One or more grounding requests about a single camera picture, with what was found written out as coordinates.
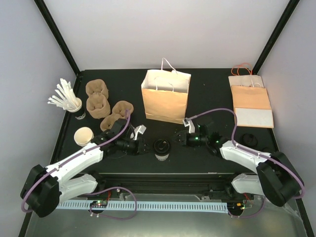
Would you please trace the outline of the brown cup carrier stack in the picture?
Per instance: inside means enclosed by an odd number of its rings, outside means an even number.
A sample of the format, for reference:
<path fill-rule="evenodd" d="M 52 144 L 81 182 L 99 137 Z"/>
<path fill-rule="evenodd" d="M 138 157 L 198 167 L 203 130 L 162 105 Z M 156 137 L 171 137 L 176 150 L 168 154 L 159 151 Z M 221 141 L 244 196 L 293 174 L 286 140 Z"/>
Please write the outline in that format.
<path fill-rule="evenodd" d="M 85 86 L 85 91 L 88 96 L 86 109 L 89 114 L 94 119 L 102 119 L 108 116 L 111 107 L 108 102 L 109 91 L 105 82 L 102 79 L 89 81 Z"/>

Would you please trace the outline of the stack of paper cups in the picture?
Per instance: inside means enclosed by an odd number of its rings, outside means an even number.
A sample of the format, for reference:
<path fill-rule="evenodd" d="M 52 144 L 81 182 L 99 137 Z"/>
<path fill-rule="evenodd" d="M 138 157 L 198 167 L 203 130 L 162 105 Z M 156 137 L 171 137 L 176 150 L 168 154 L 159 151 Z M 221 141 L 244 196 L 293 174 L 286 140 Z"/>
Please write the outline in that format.
<path fill-rule="evenodd" d="M 94 133 L 89 127 L 81 127 L 74 133 L 74 141 L 84 147 L 94 138 Z"/>

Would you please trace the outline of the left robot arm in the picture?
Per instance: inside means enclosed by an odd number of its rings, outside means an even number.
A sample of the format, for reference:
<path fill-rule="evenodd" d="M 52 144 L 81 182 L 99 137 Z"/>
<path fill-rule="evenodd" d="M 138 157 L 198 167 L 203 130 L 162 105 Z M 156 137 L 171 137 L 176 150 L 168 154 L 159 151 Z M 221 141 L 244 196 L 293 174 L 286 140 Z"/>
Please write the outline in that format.
<path fill-rule="evenodd" d="M 106 191 L 105 183 L 92 174 L 76 175 L 117 151 L 134 156 L 147 153 L 149 146 L 141 137 L 145 131 L 144 125 L 133 127 L 129 120 L 120 118 L 111 129 L 94 136 L 76 153 L 46 167 L 34 166 L 20 194 L 22 211 L 33 211 L 42 218 L 77 196 L 101 197 Z"/>

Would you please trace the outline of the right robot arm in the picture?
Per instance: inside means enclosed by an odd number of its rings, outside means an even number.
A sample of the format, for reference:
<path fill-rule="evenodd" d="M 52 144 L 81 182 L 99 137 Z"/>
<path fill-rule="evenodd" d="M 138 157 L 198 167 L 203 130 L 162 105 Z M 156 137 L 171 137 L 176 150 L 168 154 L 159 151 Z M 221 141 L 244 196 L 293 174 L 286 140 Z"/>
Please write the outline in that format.
<path fill-rule="evenodd" d="M 186 120 L 183 123 L 188 130 L 177 132 L 175 142 L 185 147 L 206 146 L 211 155 L 253 171 L 250 175 L 238 174 L 225 185 L 228 198 L 247 193 L 264 196 L 275 206 L 282 207 L 302 194 L 304 183 L 284 153 L 257 151 L 210 131 L 206 125 L 194 126 L 192 121 Z"/>

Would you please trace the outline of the small brown cup carrier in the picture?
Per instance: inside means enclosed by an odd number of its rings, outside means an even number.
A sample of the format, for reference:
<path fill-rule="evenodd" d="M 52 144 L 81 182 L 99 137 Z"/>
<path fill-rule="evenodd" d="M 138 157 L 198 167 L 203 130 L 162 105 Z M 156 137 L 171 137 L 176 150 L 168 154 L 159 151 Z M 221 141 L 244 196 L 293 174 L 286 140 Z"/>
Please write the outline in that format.
<path fill-rule="evenodd" d="M 111 129 L 114 125 L 114 123 L 118 120 L 118 119 L 125 119 L 126 115 L 125 112 L 126 110 L 128 110 L 129 114 L 132 114 L 134 111 L 134 106 L 127 102 L 127 101 L 118 101 L 113 109 L 112 109 L 112 113 L 108 116 L 106 116 L 101 124 L 100 124 L 100 129 L 102 131 L 106 131 L 108 129 Z"/>

